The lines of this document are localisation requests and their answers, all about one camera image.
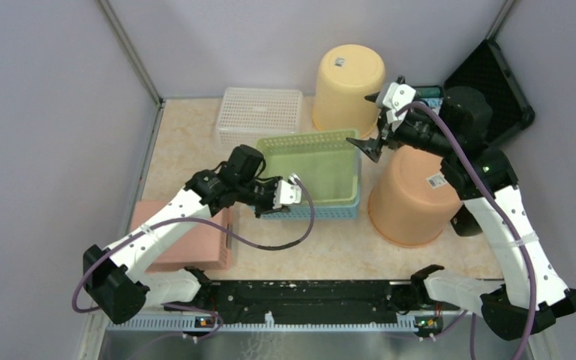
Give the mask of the yellow capybara bucket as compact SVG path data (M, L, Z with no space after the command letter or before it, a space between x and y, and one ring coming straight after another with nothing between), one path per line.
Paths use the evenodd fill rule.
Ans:
M369 135L377 123L376 106L366 95L380 91L386 68L369 47L344 44L330 49L319 63L312 120L319 131L354 129Z

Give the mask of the green plastic basket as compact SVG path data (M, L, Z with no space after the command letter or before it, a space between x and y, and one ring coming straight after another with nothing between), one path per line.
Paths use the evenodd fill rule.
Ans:
M315 131L259 139L265 158L263 178L296 174L316 206L345 206L359 192L360 154L348 138L356 129Z

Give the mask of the blue basket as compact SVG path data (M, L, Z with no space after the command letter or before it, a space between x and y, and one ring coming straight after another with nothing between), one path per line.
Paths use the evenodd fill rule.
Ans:
M354 199L347 204L341 205L315 205L314 215L316 220L346 220L354 219L359 216L360 195L356 194ZM289 207L288 212L275 212L263 214L264 220L309 220L311 212L306 201L303 204Z

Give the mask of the orange capybara bucket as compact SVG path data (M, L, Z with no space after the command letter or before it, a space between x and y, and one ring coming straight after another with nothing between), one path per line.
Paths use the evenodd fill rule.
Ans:
M442 158L403 146L396 150L368 198L374 229L386 240L417 248L435 240L462 202L440 172Z

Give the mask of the pink plastic basket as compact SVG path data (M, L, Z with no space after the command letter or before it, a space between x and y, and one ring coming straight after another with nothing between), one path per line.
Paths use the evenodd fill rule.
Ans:
M164 201L139 201L133 210L131 228L136 229L164 207ZM229 208L211 221L229 230L233 215ZM230 236L218 229L198 224L162 253L148 268L148 273L175 272L184 267L200 270L227 270L231 262Z

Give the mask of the white mesh plastic basket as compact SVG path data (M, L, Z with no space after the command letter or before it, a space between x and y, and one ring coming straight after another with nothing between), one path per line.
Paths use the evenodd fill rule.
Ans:
M214 142L223 149L295 134L302 120L303 94L296 89L229 87L214 125Z

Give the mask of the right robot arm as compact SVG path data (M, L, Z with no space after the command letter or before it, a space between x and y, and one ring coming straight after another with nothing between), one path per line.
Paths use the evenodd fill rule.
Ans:
M455 274L430 265L411 278L411 302L429 309L437 302L481 317L506 341L539 333L576 313L576 289L557 274L522 202L518 177L506 154L487 140L493 110L470 86L443 92L433 111L402 79L365 96L379 109L379 134L352 144L372 161L383 147L411 146L440 158L444 179L481 227L499 263L503 282Z

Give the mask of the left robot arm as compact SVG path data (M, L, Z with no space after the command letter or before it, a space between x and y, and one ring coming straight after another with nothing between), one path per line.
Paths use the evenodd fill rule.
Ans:
M105 248L96 244L82 255L83 277L77 288L85 290L95 310L114 324L122 324L143 308L167 302L184 302L201 310L210 301L210 289L191 271L150 273L149 267L182 236L221 210L242 203L256 216L287 209L299 198L296 186L280 176L260 179L264 156L248 145L235 147L216 169L196 172L184 187L155 215L122 239Z

